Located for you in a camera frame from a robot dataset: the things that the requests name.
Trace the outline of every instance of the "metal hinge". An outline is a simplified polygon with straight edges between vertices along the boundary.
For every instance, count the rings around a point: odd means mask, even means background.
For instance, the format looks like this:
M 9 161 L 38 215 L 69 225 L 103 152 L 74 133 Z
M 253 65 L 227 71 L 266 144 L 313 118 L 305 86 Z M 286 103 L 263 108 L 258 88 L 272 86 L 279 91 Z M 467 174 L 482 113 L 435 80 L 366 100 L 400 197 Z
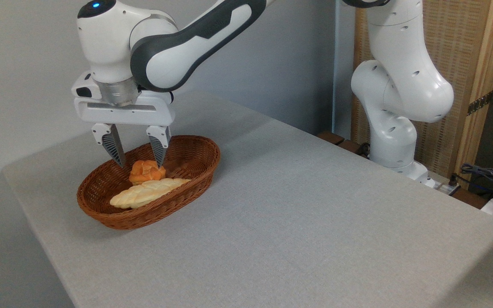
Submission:
M 475 100 L 473 103 L 469 104 L 469 108 L 467 109 L 467 115 L 469 116 L 472 113 L 475 113 L 475 111 L 477 111 L 478 109 L 485 107 L 490 103 L 491 99 L 492 99 L 492 92 Z

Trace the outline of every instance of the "white bread loaf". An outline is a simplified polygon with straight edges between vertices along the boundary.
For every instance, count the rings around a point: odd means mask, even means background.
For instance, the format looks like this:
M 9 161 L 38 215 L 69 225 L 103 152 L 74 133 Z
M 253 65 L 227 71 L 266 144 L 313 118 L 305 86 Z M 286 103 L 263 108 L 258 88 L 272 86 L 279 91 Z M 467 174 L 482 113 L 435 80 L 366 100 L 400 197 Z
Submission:
M 110 204 L 117 208 L 139 208 L 159 197 L 166 195 L 180 185 L 189 182 L 186 179 L 161 179 L 146 181 L 140 185 L 133 186 L 121 191 L 118 195 L 111 198 Z

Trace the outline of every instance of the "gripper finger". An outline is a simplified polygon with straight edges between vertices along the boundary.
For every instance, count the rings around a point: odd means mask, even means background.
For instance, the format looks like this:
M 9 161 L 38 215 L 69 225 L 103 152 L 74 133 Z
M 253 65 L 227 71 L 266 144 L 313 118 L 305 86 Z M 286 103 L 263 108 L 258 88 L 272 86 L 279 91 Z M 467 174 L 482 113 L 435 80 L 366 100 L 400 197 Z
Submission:
M 153 156 L 157 165 L 161 167 L 170 143 L 170 129 L 168 126 L 150 126 L 147 128 L 146 133 L 149 137 Z
M 104 146 L 115 163 L 123 168 L 127 159 L 115 124 L 96 123 L 92 127 L 92 134 L 96 143 Z

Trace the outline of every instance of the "bread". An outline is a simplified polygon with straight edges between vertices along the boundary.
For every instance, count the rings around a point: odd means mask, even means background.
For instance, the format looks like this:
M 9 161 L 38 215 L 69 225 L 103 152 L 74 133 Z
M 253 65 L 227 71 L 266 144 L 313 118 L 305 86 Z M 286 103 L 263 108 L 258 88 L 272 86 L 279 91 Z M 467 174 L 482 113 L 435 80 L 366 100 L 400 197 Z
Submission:
M 166 170 L 163 166 L 159 168 L 157 162 L 153 160 L 137 160 L 133 164 L 129 181 L 133 185 L 139 185 L 145 181 L 160 180 L 166 176 Z
M 111 198 L 110 204 L 117 208 L 139 208 L 151 201 L 160 198 L 180 185 L 189 182 L 186 179 L 150 180 L 133 186 Z

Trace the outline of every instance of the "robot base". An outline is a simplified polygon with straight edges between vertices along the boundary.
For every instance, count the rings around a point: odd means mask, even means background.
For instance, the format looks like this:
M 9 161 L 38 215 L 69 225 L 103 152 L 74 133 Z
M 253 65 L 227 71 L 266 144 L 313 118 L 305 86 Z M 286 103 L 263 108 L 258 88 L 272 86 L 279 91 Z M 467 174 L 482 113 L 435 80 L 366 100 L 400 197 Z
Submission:
M 428 187 L 434 188 L 435 187 L 435 181 L 431 179 L 429 176 L 429 173 L 427 171 L 427 168 L 416 162 L 413 161 L 411 164 L 407 166 L 402 166 L 399 168 L 389 168 L 397 173 L 401 173 L 415 181 L 418 181 Z

